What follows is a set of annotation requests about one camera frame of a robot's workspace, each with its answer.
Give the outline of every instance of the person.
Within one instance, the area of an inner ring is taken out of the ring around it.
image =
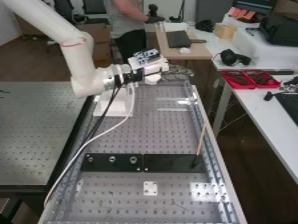
[[[124,63],[133,54],[146,49],[144,23],[152,24],[165,18],[148,16],[141,11],[141,0],[104,0],[112,26],[112,38],[122,56]]]

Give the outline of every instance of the red box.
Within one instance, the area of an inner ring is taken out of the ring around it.
[[[242,71],[222,71],[222,77],[233,89],[255,89],[255,83]]]
[[[261,70],[247,70],[245,71],[245,75],[251,79],[255,84],[255,87],[259,89],[275,89],[279,88],[281,83],[269,75],[267,72]],[[265,80],[265,83],[261,84],[255,81],[255,79]]]

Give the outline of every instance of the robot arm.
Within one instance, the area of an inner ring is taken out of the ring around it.
[[[129,65],[94,67],[92,60],[93,38],[81,32],[40,0],[3,0],[11,10],[25,19],[61,47],[72,73],[72,87],[77,97],[101,94],[122,83],[141,81],[150,69],[133,70]],[[157,63],[169,70],[166,61]]]

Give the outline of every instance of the small box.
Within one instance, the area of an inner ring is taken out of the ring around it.
[[[221,38],[226,40],[231,40],[234,37],[234,33],[237,31],[235,26],[227,26],[222,24],[215,24],[214,34]]]

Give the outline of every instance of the black bracket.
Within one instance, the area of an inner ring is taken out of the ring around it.
[[[205,173],[202,156],[191,154],[144,155],[146,173]]]
[[[202,156],[193,154],[88,153],[82,172],[205,173]]]
[[[88,153],[81,171],[85,172],[141,172],[141,154],[97,154]]]

